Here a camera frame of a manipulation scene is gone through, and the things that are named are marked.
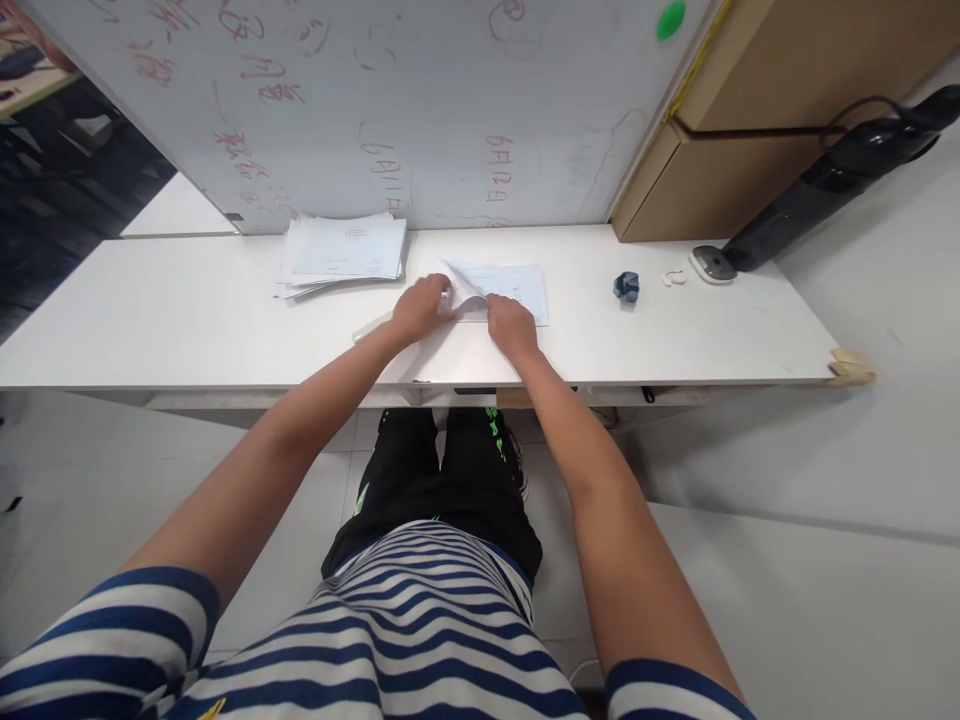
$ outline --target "shirt sleeve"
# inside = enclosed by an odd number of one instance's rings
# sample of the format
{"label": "shirt sleeve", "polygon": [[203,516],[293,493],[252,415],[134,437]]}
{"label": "shirt sleeve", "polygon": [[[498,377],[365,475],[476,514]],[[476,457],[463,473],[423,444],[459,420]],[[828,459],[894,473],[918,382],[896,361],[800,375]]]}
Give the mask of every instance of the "shirt sleeve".
{"label": "shirt sleeve", "polygon": [[0,670],[4,718],[132,718],[196,675],[220,600],[173,567],[110,578]]}
{"label": "shirt sleeve", "polygon": [[719,683],[662,660],[618,663],[607,677],[607,700],[612,720],[756,720],[747,706]]}

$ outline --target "whiteboard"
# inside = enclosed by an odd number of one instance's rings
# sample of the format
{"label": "whiteboard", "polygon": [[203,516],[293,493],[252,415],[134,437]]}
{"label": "whiteboard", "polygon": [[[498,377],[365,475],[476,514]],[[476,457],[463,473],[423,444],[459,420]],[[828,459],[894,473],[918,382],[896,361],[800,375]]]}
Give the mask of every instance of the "whiteboard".
{"label": "whiteboard", "polygon": [[245,234],[606,222],[713,14],[688,0],[29,0]]}

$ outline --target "white floor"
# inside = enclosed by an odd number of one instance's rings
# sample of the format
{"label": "white floor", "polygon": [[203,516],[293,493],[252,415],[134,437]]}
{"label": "white floor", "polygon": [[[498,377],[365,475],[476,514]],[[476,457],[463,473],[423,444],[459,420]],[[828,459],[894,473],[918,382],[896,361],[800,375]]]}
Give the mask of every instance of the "white floor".
{"label": "white floor", "polygon": [[[0,515],[0,658],[114,573],[244,433],[49,391],[4,395],[0,416],[0,509],[23,497]],[[307,602],[353,512],[378,420],[379,411],[358,411],[321,453],[224,613],[211,652],[259,639]],[[527,512],[544,547],[535,629],[569,674],[595,657],[570,507],[535,419],[507,421],[523,443]],[[594,684],[587,675],[583,684]]]}

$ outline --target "green magnet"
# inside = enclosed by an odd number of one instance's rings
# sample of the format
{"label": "green magnet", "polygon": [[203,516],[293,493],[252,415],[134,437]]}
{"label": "green magnet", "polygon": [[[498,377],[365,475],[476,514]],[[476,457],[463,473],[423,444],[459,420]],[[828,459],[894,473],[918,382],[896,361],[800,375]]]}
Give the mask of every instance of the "green magnet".
{"label": "green magnet", "polygon": [[676,2],[667,5],[663,14],[660,15],[660,22],[657,23],[657,40],[673,37],[683,24],[683,16],[686,14],[687,6],[684,3]]}

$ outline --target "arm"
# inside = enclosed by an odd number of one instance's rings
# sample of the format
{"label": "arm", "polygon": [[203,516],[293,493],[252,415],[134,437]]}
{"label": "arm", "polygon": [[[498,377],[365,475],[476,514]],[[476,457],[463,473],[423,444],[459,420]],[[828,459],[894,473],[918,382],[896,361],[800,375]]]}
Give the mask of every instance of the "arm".
{"label": "arm", "polygon": [[733,673],[603,426],[537,347],[530,313],[488,298],[490,336],[533,400],[573,507],[580,571],[604,675],[634,658],[696,670],[740,696]]}
{"label": "arm", "polygon": [[453,319],[440,315],[443,275],[420,278],[393,319],[288,392],[123,567],[168,565],[209,578],[226,608],[317,455],[408,345]]}

